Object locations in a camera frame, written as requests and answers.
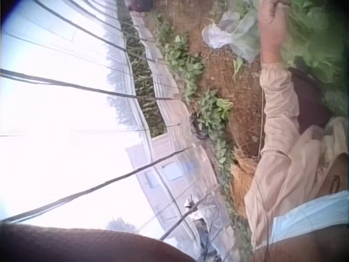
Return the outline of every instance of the white plastic bag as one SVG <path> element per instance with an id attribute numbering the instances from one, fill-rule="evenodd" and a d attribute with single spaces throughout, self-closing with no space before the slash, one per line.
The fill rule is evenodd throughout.
<path id="1" fill-rule="evenodd" d="M 211 24 L 202 30 L 205 43 L 214 48 L 229 44 L 234 53 L 249 63 L 260 50 L 257 10 L 250 10 L 241 20 L 235 12 L 225 12 L 218 25 Z"/>

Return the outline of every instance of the dirt path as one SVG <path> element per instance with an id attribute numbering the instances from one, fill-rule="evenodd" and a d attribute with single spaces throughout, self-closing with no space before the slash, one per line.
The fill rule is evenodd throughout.
<path id="1" fill-rule="evenodd" d="M 188 34 L 190 52 L 206 60 L 206 69 L 199 83 L 201 92 L 219 89 L 219 96 L 234 103 L 228 131 L 246 157 L 256 157 L 261 131 L 261 89 L 258 83 L 260 65 L 245 65 L 234 81 L 235 55 L 228 48 L 212 50 L 202 39 L 202 29 L 211 23 L 209 13 L 213 0 L 154 0 L 178 34 Z"/>

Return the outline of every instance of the window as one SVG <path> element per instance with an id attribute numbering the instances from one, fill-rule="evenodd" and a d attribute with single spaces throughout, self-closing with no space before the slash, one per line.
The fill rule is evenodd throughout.
<path id="1" fill-rule="evenodd" d="M 146 171 L 145 175 L 146 175 L 148 184 L 151 188 L 157 187 L 160 184 L 158 178 L 155 176 L 152 170 Z"/>
<path id="2" fill-rule="evenodd" d="M 176 180 L 183 176 L 183 173 L 177 166 L 176 162 L 171 162 L 170 164 L 163 165 L 162 168 L 164 175 L 169 180 Z"/>

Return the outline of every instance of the sky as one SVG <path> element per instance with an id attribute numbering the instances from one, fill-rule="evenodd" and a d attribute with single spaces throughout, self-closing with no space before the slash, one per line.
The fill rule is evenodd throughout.
<path id="1" fill-rule="evenodd" d="M 42 2 L 79 25 L 104 34 L 102 27 L 63 2 Z M 1 67 L 113 90 L 114 85 L 106 81 L 109 69 L 66 54 L 108 65 L 103 60 L 106 48 L 91 36 L 48 16 L 30 1 L 20 5 L 2 27 Z M 104 94 L 1 78 L 0 112 L 1 134 L 16 134 L 0 137 L 0 219 L 133 170 L 125 149 L 140 143 L 141 137 L 137 132 L 111 133 L 126 127 L 118 124 L 115 109 L 108 105 Z M 103 229 L 112 217 L 122 217 L 137 228 L 154 217 L 136 176 L 25 223 Z M 140 233 L 160 237 L 164 231 L 154 219 Z"/>

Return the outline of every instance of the hand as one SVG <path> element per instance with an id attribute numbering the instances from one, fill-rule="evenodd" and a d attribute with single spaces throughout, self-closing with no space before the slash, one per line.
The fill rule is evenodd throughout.
<path id="1" fill-rule="evenodd" d="M 287 7 L 290 0 L 260 0 L 258 26 L 264 63 L 281 62 L 280 48 L 287 38 Z"/>

